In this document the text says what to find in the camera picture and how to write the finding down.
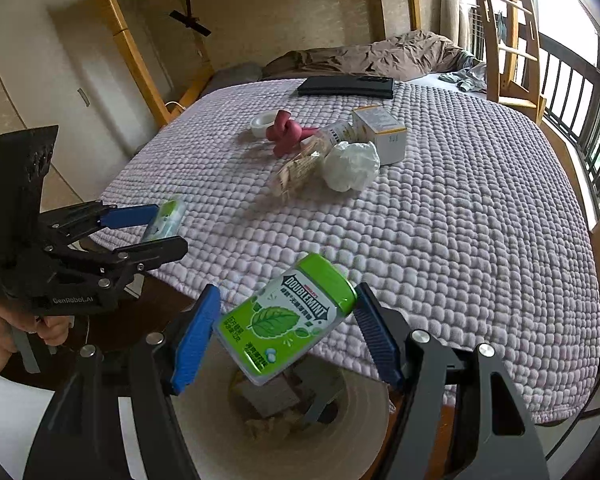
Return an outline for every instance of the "white crumpled bag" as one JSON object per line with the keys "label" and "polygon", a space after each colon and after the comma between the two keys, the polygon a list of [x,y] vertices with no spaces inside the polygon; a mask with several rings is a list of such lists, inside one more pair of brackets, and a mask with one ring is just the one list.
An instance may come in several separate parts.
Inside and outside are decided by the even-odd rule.
{"label": "white crumpled bag", "polygon": [[380,170],[380,157],[372,142],[339,142],[322,164],[322,178],[334,191],[362,191]]}

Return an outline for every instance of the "bowl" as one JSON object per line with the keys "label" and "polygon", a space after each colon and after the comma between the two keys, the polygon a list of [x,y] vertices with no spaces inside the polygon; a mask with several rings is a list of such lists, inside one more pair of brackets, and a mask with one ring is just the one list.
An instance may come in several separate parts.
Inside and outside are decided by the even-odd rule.
{"label": "bowl", "polygon": [[251,120],[251,131],[253,136],[264,139],[267,136],[267,128],[273,126],[277,114],[278,110],[270,110],[268,112],[257,114]]}
{"label": "bowl", "polygon": [[196,380],[173,408],[202,480],[358,480],[382,447],[389,421],[384,383],[343,370],[338,415],[274,449],[248,436],[229,398],[237,365],[212,337]]}

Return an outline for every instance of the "doublemint logo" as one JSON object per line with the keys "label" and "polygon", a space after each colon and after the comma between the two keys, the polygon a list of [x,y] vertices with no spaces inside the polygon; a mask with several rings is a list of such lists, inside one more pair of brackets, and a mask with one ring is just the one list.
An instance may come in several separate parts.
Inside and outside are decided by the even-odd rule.
{"label": "doublemint logo", "polygon": [[329,309],[320,303],[320,301],[316,300],[295,276],[291,275],[282,278],[282,285],[286,286],[286,288],[294,293],[298,299],[306,305],[306,307],[314,315],[315,319],[323,319],[327,321]]}

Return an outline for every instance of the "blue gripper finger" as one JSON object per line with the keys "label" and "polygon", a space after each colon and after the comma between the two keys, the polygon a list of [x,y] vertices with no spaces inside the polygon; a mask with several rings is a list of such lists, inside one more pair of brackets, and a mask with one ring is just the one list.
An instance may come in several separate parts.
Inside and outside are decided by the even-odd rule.
{"label": "blue gripper finger", "polygon": [[205,288],[200,297],[198,311],[189,324],[176,350],[171,386],[176,395],[193,382],[216,319],[220,316],[220,290],[213,285]]}
{"label": "blue gripper finger", "polygon": [[[378,375],[382,381],[400,390],[404,384],[404,375],[400,370],[400,348],[382,318],[382,306],[366,283],[356,287],[356,295],[358,300],[353,314],[378,368]],[[396,314],[400,318],[398,322],[406,323],[400,313]]]}
{"label": "blue gripper finger", "polygon": [[102,215],[100,225],[109,229],[147,225],[151,223],[157,214],[158,206],[155,204],[121,207],[119,209],[112,209]]}

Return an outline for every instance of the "pink knotted toy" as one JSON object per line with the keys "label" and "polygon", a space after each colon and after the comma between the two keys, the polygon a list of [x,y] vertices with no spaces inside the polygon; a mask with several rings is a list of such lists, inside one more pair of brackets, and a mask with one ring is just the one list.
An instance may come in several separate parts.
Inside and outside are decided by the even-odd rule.
{"label": "pink knotted toy", "polygon": [[280,110],[273,126],[267,128],[267,139],[276,143],[273,154],[280,158],[291,153],[296,144],[311,137],[318,128],[303,128],[291,118],[291,113]]}

